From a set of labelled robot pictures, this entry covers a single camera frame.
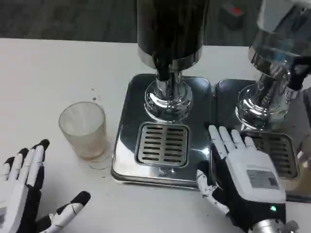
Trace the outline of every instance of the stainless steel base plate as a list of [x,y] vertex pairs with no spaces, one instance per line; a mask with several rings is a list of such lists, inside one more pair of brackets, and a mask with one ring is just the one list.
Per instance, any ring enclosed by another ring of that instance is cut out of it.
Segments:
[[141,163],[171,167],[187,163],[187,127],[145,124],[140,135],[138,160]]
[[[184,82],[193,93],[193,106],[188,116],[173,122],[160,122],[151,117],[144,107],[145,90],[155,79],[156,75],[153,74],[139,74],[128,86],[111,174],[122,183],[197,189],[198,163],[209,160],[210,156],[210,141],[205,129],[206,125],[213,123],[210,84],[204,78],[185,77]],[[158,129],[150,127],[160,127],[162,130],[158,132]],[[154,154],[145,156],[143,152],[146,151]]]

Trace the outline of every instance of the metal grate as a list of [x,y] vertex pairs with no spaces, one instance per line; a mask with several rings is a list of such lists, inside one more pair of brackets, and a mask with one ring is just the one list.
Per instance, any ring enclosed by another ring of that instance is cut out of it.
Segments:
[[281,133],[242,132],[253,139],[257,149],[270,155],[281,178],[295,178],[298,168],[291,139]]
[[188,129],[180,125],[145,124],[141,129],[138,160],[158,166],[187,162]]

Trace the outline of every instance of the clear plastic cup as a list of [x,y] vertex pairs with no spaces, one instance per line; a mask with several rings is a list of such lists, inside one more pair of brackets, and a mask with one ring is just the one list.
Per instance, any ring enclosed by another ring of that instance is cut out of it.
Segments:
[[105,152],[105,113],[98,104],[78,102],[68,106],[60,115],[58,125],[78,157],[92,160]]

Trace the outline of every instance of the table surface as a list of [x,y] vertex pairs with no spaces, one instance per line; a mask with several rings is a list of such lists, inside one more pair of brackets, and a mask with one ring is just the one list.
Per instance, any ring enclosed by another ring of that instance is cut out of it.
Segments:
[[[199,63],[184,73],[211,84],[253,79],[247,50],[204,47]],[[139,60],[137,44],[0,39],[0,51],[0,162],[43,138],[51,141],[39,216],[86,190],[91,201],[62,232],[241,233],[199,192],[118,184],[109,168],[92,169],[76,158],[62,136],[58,117],[66,106],[96,98],[106,112],[111,155],[129,81],[154,72]],[[309,231],[310,211],[309,204],[287,203],[288,220],[296,220],[301,233]]]

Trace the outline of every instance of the white robotic hand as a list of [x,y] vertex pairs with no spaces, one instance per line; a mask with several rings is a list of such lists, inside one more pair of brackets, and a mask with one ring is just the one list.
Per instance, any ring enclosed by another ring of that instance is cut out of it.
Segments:
[[197,170],[203,197],[245,232],[267,219],[285,224],[286,194],[269,155],[237,130],[231,136],[222,126],[208,130],[211,160]]
[[87,204],[88,192],[81,192],[56,214],[35,221],[44,180],[47,139],[24,148],[7,159],[0,171],[0,233],[55,233],[64,228]]

